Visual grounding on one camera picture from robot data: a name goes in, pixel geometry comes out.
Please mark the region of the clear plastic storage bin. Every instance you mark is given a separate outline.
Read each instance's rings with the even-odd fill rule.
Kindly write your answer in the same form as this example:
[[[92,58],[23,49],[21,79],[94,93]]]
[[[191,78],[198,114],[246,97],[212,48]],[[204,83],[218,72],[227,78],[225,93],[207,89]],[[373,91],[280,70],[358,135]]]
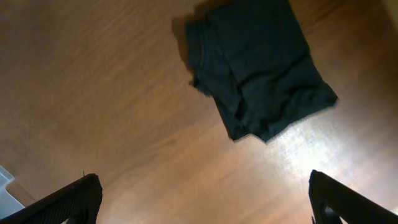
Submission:
[[[13,182],[15,178],[3,168],[3,166],[1,166],[0,178],[0,219],[4,219],[25,209],[25,206],[7,191],[7,186]]]

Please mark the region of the black garment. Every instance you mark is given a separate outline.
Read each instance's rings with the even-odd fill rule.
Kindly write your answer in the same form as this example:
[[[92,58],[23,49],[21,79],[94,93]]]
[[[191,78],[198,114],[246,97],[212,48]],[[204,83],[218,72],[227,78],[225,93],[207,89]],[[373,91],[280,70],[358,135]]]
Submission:
[[[186,23],[185,35],[193,86],[234,141],[268,141],[337,102],[288,1],[233,1]]]

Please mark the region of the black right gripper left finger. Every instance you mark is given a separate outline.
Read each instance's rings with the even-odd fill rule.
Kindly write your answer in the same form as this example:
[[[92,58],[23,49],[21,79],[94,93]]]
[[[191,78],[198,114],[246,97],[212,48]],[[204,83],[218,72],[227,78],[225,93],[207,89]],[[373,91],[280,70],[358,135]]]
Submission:
[[[103,198],[96,174],[88,174],[28,207],[1,220],[1,224],[95,224]]]

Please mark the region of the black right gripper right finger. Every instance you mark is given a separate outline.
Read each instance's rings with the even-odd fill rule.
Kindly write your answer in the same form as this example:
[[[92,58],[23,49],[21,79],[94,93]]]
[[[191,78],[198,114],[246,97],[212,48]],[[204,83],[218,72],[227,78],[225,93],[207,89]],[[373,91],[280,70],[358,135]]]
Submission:
[[[397,224],[396,214],[317,170],[311,172],[308,194],[313,224]]]

